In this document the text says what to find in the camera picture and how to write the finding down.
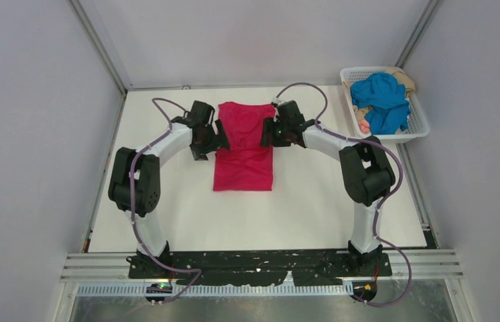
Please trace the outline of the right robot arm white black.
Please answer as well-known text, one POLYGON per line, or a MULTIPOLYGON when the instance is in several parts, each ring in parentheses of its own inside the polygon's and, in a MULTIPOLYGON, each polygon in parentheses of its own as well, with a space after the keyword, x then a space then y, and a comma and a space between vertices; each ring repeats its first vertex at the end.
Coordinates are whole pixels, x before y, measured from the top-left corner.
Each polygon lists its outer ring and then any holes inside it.
POLYGON ((347 264, 357 275, 374 270, 383 256, 379 238, 382 202, 395 184, 395 173, 378 138, 348 138, 307 120, 295 101, 274 100, 274 117, 263 121, 260 144, 281 148, 299 145, 339 162, 345 191, 354 203, 353 232, 347 246, 347 264))

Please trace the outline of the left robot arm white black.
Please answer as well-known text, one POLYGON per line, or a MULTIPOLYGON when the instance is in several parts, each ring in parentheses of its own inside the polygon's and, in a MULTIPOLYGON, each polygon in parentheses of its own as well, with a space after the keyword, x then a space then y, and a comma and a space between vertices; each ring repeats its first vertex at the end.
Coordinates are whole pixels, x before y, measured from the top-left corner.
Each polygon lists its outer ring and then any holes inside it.
POLYGON ((162 196, 160 171, 166 162, 186 148, 195 161, 201 161, 207 160, 209 153, 230 147, 224 127, 214 119, 214 113, 213 106, 195 101, 180 116, 166 115, 167 129, 146 146, 136 150, 122 147, 115 154, 108 196, 119 210, 129 213, 137 240, 131 265, 145 267, 156 278, 169 272, 200 272, 172 267, 169 243, 154 211, 162 196))

